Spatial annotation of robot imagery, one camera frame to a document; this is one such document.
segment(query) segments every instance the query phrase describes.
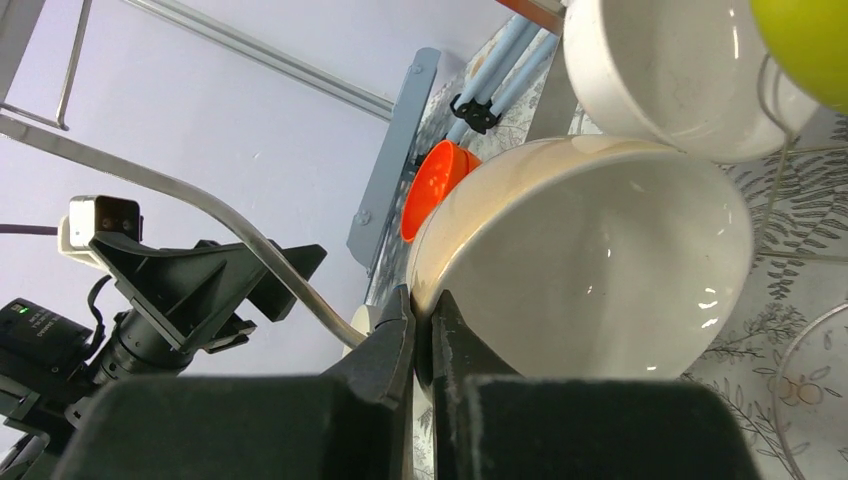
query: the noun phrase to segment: orange bowl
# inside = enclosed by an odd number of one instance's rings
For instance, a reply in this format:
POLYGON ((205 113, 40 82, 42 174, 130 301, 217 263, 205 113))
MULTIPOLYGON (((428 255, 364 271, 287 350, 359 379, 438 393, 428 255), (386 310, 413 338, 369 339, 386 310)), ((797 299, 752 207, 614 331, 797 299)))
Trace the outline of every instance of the orange bowl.
POLYGON ((401 238, 408 243, 415 240, 418 229, 430 212, 481 163, 474 154, 450 140, 433 147, 409 188, 401 213, 401 238))

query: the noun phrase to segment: yellow ball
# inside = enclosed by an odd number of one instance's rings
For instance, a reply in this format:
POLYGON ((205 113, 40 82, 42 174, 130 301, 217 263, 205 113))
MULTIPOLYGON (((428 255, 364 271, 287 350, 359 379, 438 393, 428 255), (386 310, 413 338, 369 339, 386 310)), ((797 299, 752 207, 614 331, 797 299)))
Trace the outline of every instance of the yellow ball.
POLYGON ((848 113, 848 0, 751 0, 763 41, 789 78, 848 113))

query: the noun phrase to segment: wire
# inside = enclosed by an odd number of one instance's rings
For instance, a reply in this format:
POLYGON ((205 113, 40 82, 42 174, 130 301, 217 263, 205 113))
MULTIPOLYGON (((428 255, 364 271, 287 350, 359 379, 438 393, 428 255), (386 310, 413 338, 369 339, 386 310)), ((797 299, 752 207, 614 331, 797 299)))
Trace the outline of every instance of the wire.
POLYGON ((114 175, 199 208, 244 242, 247 248, 318 320, 345 345, 355 347, 365 336, 351 327, 256 227, 231 206, 194 185, 120 157, 60 137, 35 125, 0 114, 0 135, 79 165, 114 175))
POLYGON ((760 223, 760 229, 757 231, 754 241, 754 248, 757 250, 759 250, 763 244, 766 228, 768 227, 771 213, 774 211, 774 204, 777 201, 777 195, 780 192, 780 184, 783 181, 783 172, 786 170, 786 164, 789 161, 789 147, 792 145, 795 138, 795 133, 792 132, 792 129, 777 118, 777 115, 771 111, 768 103, 766 103, 765 78, 766 67, 768 67, 768 61, 770 59, 771 55, 766 54, 763 57, 763 63, 760 64, 760 72, 757 75, 757 101, 760 103, 760 109, 762 109, 766 117, 768 117, 768 119, 783 132, 784 138, 783 148, 780 150, 780 162, 777 165, 777 173, 774 175, 774 184, 771 187, 771 192, 769 192, 768 202, 766 204, 766 213, 763 215, 763 221, 760 223))
POLYGON ((88 360, 93 357, 103 344, 103 340, 106 338, 106 323, 103 321, 103 314, 101 314, 100 310, 94 306, 94 302, 97 300, 100 290, 103 290, 103 287, 111 279, 111 276, 106 275, 98 280, 88 292, 88 309, 91 310, 91 314, 94 315, 94 319, 97 321, 97 328, 94 329, 94 337, 91 338, 91 345, 88 346, 88 350, 86 350, 85 358, 83 360, 88 360))
POLYGON ((7 233, 12 235, 43 235, 45 237, 55 237, 59 234, 59 229, 56 227, 42 227, 39 225, 0 223, 0 234, 7 233))
MULTIPOLYGON (((775 374, 775 378, 777 379, 777 384, 779 385, 783 377, 786 376, 786 369, 789 367, 790 360, 792 356, 795 354, 795 351, 798 350, 798 347, 801 345, 801 342, 804 341, 813 330, 818 328, 821 324, 827 322, 828 320, 833 319, 837 314, 841 313, 843 310, 848 309, 848 303, 843 303, 839 305, 829 312, 825 313, 821 317, 813 320, 812 323, 807 325, 801 333, 795 337, 795 340, 792 340, 792 343, 789 344, 789 347, 786 349, 786 352, 783 353, 783 360, 780 362, 780 366, 777 367, 777 373, 775 374)), ((777 425, 776 434, 777 439, 780 441, 780 447, 783 449, 783 453, 786 455, 786 460, 789 462, 789 466, 792 467, 792 470, 795 473, 795 478, 798 480, 805 480, 805 476, 801 473, 801 468, 798 466, 798 462, 795 461, 795 455, 792 453, 792 449, 789 446, 789 442, 786 440, 786 429, 783 428, 783 409, 780 408, 780 389, 775 387, 774 391, 771 392, 771 408, 774 410, 774 423, 777 425)))

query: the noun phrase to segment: white bowl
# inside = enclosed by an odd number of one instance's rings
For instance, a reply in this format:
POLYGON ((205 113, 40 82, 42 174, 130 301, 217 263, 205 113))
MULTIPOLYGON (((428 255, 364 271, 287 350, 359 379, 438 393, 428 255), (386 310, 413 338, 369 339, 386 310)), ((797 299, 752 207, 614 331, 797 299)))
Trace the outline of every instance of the white bowl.
POLYGON ((717 167, 586 135, 465 178, 421 227, 407 283, 418 318, 450 290, 524 375, 667 379, 721 329, 752 251, 748 209, 717 167))
MULTIPOLYGON (((757 100, 766 48, 747 0, 575 0, 563 38, 574 92, 608 134, 718 163, 783 144, 757 100)), ((817 103, 773 61, 765 79, 766 103, 797 132, 817 103)))

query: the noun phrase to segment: patterned tablecloth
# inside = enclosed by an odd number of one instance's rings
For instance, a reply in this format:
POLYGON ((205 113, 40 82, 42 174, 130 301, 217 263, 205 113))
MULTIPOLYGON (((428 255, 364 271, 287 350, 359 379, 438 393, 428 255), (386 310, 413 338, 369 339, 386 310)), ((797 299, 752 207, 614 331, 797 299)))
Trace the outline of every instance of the patterned tablecloth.
MULTIPOLYGON (((446 133, 453 121, 449 101, 479 68, 497 38, 431 99, 419 135, 421 146, 446 133)), ((463 145, 484 161, 520 145, 545 76, 546 70, 540 72, 493 131, 485 136, 471 132, 463 145)), ((601 132, 578 108, 569 133, 601 132)), ((798 148, 840 142, 848 142, 848 117, 823 110, 802 132, 798 148)), ((848 152, 792 155, 775 210, 764 226, 778 162, 772 156, 726 168, 750 206, 755 228, 758 232, 765 228, 765 246, 783 252, 848 256, 848 152)), ((381 290, 403 283, 405 266, 405 251, 396 252, 384 265, 381 290)), ((703 383, 722 398, 764 478, 796 478, 777 439, 778 428, 783 428, 808 479, 848 479, 848 314, 814 330, 793 354, 787 375, 776 378, 789 343, 810 321, 845 301, 846 274, 848 265, 843 263, 758 257, 727 325, 681 378, 703 383), (781 426, 772 408, 774 389, 779 390, 785 419, 781 426)), ((421 395, 414 409, 416 478, 433 478, 433 412, 421 395)))

